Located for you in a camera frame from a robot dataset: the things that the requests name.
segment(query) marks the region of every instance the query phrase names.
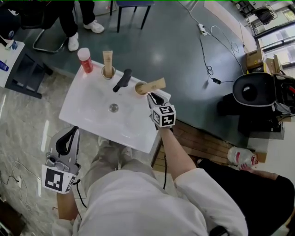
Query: white sleeve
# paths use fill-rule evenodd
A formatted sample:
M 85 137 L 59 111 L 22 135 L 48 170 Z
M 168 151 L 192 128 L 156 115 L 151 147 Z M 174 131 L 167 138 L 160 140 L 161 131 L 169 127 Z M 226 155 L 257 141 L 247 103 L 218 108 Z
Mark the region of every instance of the white sleeve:
M 175 179 L 188 200 L 233 236 L 247 236 L 245 217 L 232 198 L 203 169 L 190 170 Z
M 53 236 L 76 236 L 81 220 L 77 217 L 75 220 L 58 219 L 52 226 Z

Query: cardboard box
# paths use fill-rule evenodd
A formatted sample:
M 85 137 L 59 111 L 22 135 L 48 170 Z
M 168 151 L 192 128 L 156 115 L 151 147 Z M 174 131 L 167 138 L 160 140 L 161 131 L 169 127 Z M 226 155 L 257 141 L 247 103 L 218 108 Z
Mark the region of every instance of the cardboard box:
M 272 75 L 270 69 L 268 68 L 268 65 L 265 62 L 262 65 L 259 65 L 258 67 L 248 70 L 248 72 L 249 73 L 265 72 Z
M 272 75 L 273 73 L 276 72 L 276 68 L 275 68 L 275 60 L 272 58 L 266 58 L 265 62 L 267 64 L 267 67 L 270 71 L 270 74 Z
M 246 54 L 247 69 L 252 69 L 263 65 L 266 57 L 261 49 L 257 49 Z
M 256 156 L 257 156 L 257 160 L 258 160 L 260 163 L 265 163 L 265 162 L 266 162 L 266 156 L 267 156 L 267 153 L 258 153 L 258 152 L 255 152 L 254 154 L 256 154 Z
M 278 59 L 278 57 L 277 57 L 276 54 L 273 55 L 273 59 L 274 59 L 274 62 L 275 62 L 275 69 L 276 69 L 276 72 L 280 73 L 281 62 L 280 62 L 280 60 Z

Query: black pants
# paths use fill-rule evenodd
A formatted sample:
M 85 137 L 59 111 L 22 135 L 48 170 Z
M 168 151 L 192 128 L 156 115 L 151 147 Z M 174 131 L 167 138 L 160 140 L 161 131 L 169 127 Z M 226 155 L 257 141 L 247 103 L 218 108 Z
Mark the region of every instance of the black pants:
M 60 16 L 59 21 L 63 31 L 67 37 L 72 37 L 77 33 L 78 26 L 74 21 L 73 9 L 74 1 L 61 1 L 60 4 Z M 94 2 L 93 1 L 79 1 L 80 8 L 83 16 L 83 23 L 89 24 L 95 20 L 93 13 Z
M 203 159 L 204 169 L 239 206 L 245 216 L 249 236 L 270 236 L 291 215 L 294 207 L 294 186 L 282 176 L 276 180 L 248 171 L 236 171 Z

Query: fiducial marker cube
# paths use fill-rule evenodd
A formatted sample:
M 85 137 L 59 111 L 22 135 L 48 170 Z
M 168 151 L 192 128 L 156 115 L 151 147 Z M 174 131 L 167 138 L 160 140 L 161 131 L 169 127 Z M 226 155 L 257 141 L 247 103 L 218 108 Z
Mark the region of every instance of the fiducial marker cube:
M 151 112 L 153 121 L 159 127 L 175 125 L 176 111 L 173 105 L 154 107 Z

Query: marble floor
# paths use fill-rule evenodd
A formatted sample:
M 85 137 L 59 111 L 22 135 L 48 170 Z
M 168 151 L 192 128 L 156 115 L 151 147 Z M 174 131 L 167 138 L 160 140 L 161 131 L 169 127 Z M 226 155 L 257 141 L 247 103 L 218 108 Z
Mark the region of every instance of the marble floor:
M 7 185 L 1 183 L 0 195 L 23 215 L 26 222 L 23 235 L 26 236 L 51 235 L 51 225 L 58 216 L 56 194 L 42 188 L 41 192 L 38 192 L 37 178 L 41 178 L 41 165 L 45 163 L 45 153 L 51 137 L 63 128 L 71 126 L 58 117 L 71 82 L 71 78 L 57 73 L 47 76 L 39 89 L 43 96 L 41 100 L 0 88 L 1 177 L 5 183 L 11 174 L 23 179 L 21 188 L 12 178 Z M 82 168 L 79 178 L 85 175 L 98 151 L 97 138 L 98 136 L 81 130 L 78 163 Z M 151 165 L 158 141 L 159 137 L 150 154 L 134 151 L 134 158 Z M 160 185 L 163 185 L 164 174 L 156 172 L 155 175 Z M 85 208 L 80 202 L 76 188 L 73 189 L 83 216 Z M 166 191 L 177 195 L 170 175 Z

